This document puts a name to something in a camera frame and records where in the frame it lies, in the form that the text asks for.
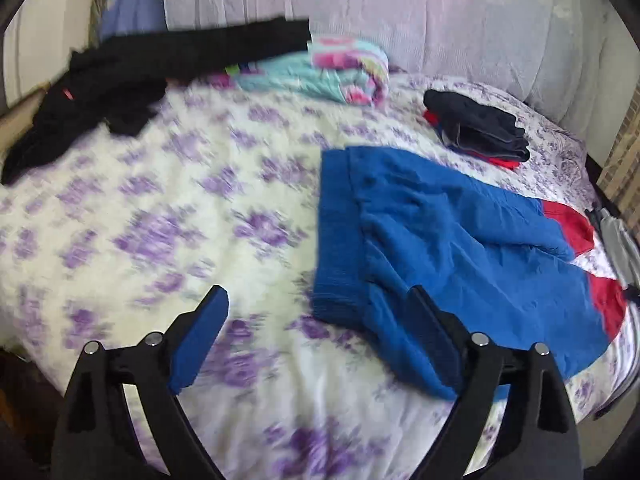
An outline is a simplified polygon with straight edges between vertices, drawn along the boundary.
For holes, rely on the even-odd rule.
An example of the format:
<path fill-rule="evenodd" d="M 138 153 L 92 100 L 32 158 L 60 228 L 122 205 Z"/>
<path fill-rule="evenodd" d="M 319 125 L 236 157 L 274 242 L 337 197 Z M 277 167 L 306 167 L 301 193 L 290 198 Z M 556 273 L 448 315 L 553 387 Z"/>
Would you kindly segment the blue and red pants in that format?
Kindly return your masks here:
<path fill-rule="evenodd" d="M 578 211 L 497 188 L 396 148 L 321 157 L 312 313 L 356 330 L 395 375 L 431 396 L 458 392 L 436 373 L 436 330 L 408 301 L 440 310 L 500 346 L 543 342 L 561 375 L 590 366 L 626 312 L 620 284 L 576 264 L 593 248 Z"/>

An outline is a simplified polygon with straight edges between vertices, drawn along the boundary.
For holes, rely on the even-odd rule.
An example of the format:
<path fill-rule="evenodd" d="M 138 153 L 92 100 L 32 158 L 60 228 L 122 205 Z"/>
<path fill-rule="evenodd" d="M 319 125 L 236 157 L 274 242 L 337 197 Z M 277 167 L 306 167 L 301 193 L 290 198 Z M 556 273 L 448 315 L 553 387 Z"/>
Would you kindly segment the black clothing pile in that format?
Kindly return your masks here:
<path fill-rule="evenodd" d="M 43 97 L 32 126 L 10 148 L 1 182 L 49 165 L 84 134 L 107 124 L 116 136 L 137 136 L 155 116 L 171 81 L 190 84 L 226 68 L 304 52 L 309 22 L 278 16 L 229 27 L 114 36 L 75 52 Z"/>

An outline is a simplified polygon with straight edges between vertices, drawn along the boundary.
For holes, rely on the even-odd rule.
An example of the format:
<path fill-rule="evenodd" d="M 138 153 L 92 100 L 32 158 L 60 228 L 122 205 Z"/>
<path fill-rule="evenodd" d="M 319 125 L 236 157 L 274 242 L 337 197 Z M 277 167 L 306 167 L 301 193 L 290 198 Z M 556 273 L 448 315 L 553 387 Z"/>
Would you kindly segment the purple floral bed sheet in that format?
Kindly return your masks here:
<path fill-rule="evenodd" d="M 447 150 L 425 90 L 513 114 L 516 171 Z M 129 346 L 228 290 L 230 316 L 195 384 L 190 422 L 231 479 L 405 479 L 450 406 L 401 385 L 357 335 L 316 322 L 320 156 L 388 145 L 525 196 L 589 208 L 582 142 L 506 92 L 395 74 L 380 110 L 282 91 L 172 90 L 136 138 L 104 128 L 1 192 L 1 325 L 55 387 L 82 345 Z"/>

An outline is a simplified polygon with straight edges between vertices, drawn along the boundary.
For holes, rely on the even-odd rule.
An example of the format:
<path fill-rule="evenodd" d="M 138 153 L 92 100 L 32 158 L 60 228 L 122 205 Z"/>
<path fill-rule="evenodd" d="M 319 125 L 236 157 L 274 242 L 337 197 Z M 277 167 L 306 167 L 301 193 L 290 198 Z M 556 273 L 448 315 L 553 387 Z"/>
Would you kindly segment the grey garment at bed edge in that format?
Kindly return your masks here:
<path fill-rule="evenodd" d="M 638 306 L 640 278 L 638 244 L 632 238 L 623 220 L 612 216 L 605 208 L 594 207 L 586 211 L 586 216 L 600 237 L 625 297 Z"/>

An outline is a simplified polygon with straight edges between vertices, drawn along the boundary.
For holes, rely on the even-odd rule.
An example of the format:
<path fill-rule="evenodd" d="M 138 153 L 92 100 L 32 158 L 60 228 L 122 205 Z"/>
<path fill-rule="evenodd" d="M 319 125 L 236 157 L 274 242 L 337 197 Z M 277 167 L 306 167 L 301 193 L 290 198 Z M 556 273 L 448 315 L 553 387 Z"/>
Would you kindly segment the beige brick pattern curtain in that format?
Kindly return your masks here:
<path fill-rule="evenodd" d="M 598 181 L 631 229 L 639 229 L 639 113 L 620 134 Z"/>

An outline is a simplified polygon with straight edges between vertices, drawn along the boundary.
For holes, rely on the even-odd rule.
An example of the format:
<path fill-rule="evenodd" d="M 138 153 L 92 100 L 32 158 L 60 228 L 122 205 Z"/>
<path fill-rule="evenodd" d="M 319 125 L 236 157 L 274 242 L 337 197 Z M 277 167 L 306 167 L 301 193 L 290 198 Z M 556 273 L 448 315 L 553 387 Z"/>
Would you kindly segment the folded dark navy pants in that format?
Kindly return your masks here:
<path fill-rule="evenodd" d="M 458 148 L 521 164 L 529 160 L 525 130 L 514 115 L 451 91 L 426 90 L 423 103 Z"/>

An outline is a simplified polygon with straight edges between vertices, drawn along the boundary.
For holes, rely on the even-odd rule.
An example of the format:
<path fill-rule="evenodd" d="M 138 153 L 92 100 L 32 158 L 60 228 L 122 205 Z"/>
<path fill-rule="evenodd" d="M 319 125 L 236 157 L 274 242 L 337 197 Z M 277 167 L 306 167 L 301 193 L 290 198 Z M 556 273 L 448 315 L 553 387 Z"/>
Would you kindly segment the folded red garment under navy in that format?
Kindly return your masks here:
<path fill-rule="evenodd" d="M 442 142 L 442 144 L 444 144 L 446 148 L 450 148 L 450 150 L 453 150 L 456 153 L 459 153 L 461 155 L 472 156 L 482 160 L 483 162 L 488 162 L 488 164 L 501 167 L 507 170 L 511 170 L 511 171 L 514 171 L 516 168 L 518 168 L 518 166 L 521 165 L 521 163 L 518 160 L 489 157 L 474 151 L 462 150 L 462 148 L 458 148 L 457 145 L 454 145 L 453 143 L 450 142 L 450 140 L 446 136 L 445 130 L 442 128 L 442 125 L 439 123 L 439 120 L 435 114 L 433 114 L 429 110 L 424 110 L 423 118 L 430 124 L 432 128 L 435 129 L 440 142 Z"/>

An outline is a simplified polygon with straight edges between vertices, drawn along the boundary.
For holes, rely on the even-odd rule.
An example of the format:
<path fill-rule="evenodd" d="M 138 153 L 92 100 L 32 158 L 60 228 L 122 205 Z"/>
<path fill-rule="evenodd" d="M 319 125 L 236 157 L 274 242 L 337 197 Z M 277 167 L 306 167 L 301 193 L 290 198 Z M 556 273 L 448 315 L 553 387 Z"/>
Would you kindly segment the floral turquoise pink folded quilt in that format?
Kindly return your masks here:
<path fill-rule="evenodd" d="M 380 107 L 390 83 L 386 53 L 354 37 L 314 35 L 307 49 L 230 66 L 203 81 L 217 89 L 292 91 L 347 105 Z"/>

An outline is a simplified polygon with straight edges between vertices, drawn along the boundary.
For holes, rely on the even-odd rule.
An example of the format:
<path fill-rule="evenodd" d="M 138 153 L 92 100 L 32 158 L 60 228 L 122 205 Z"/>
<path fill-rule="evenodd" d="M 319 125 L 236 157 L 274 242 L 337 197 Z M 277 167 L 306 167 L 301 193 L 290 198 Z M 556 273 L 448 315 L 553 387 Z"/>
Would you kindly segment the blue patterned fabric behind headboard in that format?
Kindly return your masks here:
<path fill-rule="evenodd" d="M 106 0 L 99 38 L 166 29 L 164 0 Z"/>

